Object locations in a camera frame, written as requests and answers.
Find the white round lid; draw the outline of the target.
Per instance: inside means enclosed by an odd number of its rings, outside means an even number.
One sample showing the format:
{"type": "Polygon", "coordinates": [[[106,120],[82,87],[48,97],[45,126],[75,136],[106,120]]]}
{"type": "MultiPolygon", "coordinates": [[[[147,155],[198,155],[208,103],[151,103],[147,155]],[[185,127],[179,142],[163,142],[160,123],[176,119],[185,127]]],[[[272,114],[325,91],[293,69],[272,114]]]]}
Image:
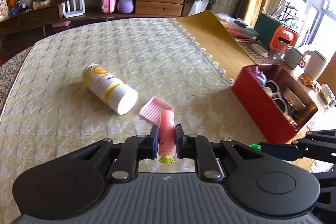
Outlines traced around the white round lid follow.
{"type": "Polygon", "coordinates": [[[268,51],[264,47],[262,47],[262,46],[260,46],[256,43],[253,43],[253,44],[251,44],[250,48],[254,52],[256,52],[258,55],[260,55],[262,57],[268,57],[268,51]]]}

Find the pink toy case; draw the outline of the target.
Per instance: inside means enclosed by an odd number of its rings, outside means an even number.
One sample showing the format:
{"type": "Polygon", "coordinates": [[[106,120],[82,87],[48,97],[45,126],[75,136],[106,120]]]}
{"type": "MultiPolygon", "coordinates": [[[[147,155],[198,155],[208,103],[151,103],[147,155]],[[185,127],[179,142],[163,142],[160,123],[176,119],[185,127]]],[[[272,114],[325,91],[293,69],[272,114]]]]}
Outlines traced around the pink toy case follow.
{"type": "Polygon", "coordinates": [[[117,0],[101,0],[101,11],[104,14],[111,14],[116,8],[117,0]]]}

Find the orange snack wrapper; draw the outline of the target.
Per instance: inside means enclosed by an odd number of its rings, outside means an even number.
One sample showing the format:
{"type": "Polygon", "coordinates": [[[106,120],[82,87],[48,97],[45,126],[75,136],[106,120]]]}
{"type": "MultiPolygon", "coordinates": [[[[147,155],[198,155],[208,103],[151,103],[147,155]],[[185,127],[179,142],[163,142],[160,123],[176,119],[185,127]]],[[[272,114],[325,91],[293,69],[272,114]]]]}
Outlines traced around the orange snack wrapper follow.
{"type": "Polygon", "coordinates": [[[302,83],[306,86],[311,86],[312,89],[315,92],[320,93],[321,92],[321,85],[314,79],[312,79],[310,76],[306,76],[306,75],[301,75],[300,76],[302,83]]]}

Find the wooden tv cabinet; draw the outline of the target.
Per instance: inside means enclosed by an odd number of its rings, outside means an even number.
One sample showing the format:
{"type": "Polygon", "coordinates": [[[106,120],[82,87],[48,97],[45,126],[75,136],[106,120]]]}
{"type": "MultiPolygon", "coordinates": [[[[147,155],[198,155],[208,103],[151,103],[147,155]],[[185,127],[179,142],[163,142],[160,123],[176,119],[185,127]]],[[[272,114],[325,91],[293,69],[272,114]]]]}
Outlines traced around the wooden tv cabinet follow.
{"type": "MultiPolygon", "coordinates": [[[[63,15],[62,2],[68,0],[50,0],[50,4],[42,9],[29,12],[19,12],[16,16],[1,22],[1,35],[42,27],[52,23],[65,22],[68,19],[63,15]]],[[[134,10],[129,14],[115,11],[104,14],[100,8],[94,7],[86,10],[84,15],[71,18],[73,21],[91,19],[120,19],[143,17],[181,17],[186,0],[133,0],[134,10]]]]}

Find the white wifi router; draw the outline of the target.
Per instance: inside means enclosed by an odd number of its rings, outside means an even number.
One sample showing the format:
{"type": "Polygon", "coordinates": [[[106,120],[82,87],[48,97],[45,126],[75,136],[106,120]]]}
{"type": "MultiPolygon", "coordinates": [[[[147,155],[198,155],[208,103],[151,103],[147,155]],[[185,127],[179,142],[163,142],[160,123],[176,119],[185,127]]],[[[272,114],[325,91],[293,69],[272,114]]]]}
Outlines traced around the white wifi router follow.
{"type": "Polygon", "coordinates": [[[64,18],[74,18],[85,14],[85,0],[68,0],[62,3],[64,18]]]}

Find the grey ceramic mug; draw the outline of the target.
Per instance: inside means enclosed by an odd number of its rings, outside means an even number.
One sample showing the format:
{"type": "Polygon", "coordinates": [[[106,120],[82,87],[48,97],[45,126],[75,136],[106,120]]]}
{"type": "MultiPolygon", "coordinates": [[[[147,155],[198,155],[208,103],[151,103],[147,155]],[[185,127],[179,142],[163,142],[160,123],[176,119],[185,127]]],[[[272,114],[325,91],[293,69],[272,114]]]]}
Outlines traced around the grey ceramic mug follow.
{"type": "Polygon", "coordinates": [[[304,68],[306,62],[304,56],[292,46],[289,46],[284,55],[284,63],[291,69],[295,69],[297,66],[304,68]]]}

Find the stack of colourful folders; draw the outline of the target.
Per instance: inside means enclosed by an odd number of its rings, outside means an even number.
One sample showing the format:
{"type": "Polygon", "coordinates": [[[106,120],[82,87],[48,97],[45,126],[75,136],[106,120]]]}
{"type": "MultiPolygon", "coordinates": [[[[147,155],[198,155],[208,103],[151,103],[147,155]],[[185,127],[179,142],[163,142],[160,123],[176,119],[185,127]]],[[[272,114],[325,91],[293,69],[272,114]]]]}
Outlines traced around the stack of colourful folders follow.
{"type": "Polygon", "coordinates": [[[232,18],[227,14],[215,14],[221,24],[235,38],[257,39],[260,35],[240,18],[232,18]]]}

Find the white frame sunglasses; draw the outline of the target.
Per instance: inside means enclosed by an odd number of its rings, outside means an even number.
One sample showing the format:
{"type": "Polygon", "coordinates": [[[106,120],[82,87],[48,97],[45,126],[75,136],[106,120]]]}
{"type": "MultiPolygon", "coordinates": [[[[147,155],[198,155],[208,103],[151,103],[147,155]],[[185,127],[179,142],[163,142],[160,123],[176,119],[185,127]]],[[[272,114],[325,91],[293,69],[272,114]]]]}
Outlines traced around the white frame sunglasses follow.
{"type": "Polygon", "coordinates": [[[273,80],[268,80],[263,87],[263,91],[278,106],[285,117],[288,116],[288,105],[282,98],[280,88],[273,80]]]}

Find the red metal storage box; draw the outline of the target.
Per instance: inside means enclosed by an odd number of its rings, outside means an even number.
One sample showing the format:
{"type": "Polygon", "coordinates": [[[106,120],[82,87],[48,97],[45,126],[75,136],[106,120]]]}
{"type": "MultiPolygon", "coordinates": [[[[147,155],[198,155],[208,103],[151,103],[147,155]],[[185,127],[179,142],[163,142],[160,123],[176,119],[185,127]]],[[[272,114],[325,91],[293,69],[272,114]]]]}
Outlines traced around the red metal storage box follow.
{"type": "Polygon", "coordinates": [[[247,65],[244,66],[232,91],[254,120],[265,139],[271,143],[286,143],[295,138],[308,121],[318,112],[318,107],[299,83],[281,65],[247,65]],[[297,128],[293,128],[280,108],[263,91],[258,81],[252,76],[255,69],[263,72],[268,80],[278,84],[280,91],[289,88],[306,106],[297,114],[297,128]]]}

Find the pink ridged soap tray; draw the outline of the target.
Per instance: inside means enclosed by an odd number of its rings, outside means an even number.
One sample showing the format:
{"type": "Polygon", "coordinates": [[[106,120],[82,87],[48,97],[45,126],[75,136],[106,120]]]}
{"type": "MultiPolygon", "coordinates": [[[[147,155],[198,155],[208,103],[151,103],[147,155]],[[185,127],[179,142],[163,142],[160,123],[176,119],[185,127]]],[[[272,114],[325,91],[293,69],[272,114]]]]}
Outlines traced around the pink ridged soap tray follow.
{"type": "Polygon", "coordinates": [[[158,97],[152,97],[146,104],[141,108],[139,115],[152,124],[159,125],[159,120],[161,117],[161,112],[163,110],[173,111],[174,107],[169,103],[159,99],[158,97]]]}

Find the green plastic toy piece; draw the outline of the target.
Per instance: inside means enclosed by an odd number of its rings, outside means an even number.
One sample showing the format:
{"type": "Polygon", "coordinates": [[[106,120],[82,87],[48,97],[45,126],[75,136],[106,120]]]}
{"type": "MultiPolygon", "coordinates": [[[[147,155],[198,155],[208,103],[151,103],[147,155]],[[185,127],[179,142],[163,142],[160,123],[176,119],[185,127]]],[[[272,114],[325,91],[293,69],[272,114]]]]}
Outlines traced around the green plastic toy piece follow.
{"type": "Polygon", "coordinates": [[[261,151],[262,147],[259,144],[250,144],[248,147],[250,147],[251,149],[254,149],[256,151],[261,151]]]}

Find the purple toy figure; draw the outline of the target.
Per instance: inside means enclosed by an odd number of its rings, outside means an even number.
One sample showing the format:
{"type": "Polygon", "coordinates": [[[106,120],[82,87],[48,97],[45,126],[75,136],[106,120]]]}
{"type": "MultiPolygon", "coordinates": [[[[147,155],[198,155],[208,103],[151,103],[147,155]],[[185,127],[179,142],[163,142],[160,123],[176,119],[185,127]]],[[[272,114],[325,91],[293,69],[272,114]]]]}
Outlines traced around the purple toy figure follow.
{"type": "Polygon", "coordinates": [[[260,87],[264,88],[267,82],[267,78],[262,71],[259,70],[259,67],[254,67],[251,69],[250,74],[257,81],[260,87]]]}

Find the purple kettlebell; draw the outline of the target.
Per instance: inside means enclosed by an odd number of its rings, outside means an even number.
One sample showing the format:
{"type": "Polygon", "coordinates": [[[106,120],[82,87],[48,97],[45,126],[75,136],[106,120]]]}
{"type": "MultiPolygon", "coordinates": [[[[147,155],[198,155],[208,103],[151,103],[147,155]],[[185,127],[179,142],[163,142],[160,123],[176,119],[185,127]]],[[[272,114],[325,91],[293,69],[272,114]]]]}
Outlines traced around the purple kettlebell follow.
{"type": "Polygon", "coordinates": [[[134,9],[133,0],[118,0],[117,10],[122,14],[130,14],[134,9]]]}

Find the pink tube with yellow cap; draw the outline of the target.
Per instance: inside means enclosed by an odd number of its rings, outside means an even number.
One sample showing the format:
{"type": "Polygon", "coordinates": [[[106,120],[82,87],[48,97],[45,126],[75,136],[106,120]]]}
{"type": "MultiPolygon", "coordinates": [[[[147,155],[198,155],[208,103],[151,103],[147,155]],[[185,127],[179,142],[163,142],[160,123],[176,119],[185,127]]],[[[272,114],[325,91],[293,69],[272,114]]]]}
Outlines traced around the pink tube with yellow cap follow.
{"type": "Polygon", "coordinates": [[[175,121],[174,113],[171,110],[163,110],[161,112],[158,154],[161,164],[175,162],[175,121]]]}

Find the clear drinking glass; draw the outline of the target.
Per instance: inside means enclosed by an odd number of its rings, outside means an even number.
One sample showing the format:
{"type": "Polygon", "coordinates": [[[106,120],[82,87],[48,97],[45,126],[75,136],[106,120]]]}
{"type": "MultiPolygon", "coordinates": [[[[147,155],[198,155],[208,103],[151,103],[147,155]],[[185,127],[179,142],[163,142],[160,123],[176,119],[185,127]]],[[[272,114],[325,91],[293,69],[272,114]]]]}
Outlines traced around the clear drinking glass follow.
{"type": "Polygon", "coordinates": [[[275,50],[275,57],[278,61],[283,61],[284,58],[284,54],[286,53],[287,49],[288,49],[288,45],[285,42],[279,42],[276,50],[275,50]]]}

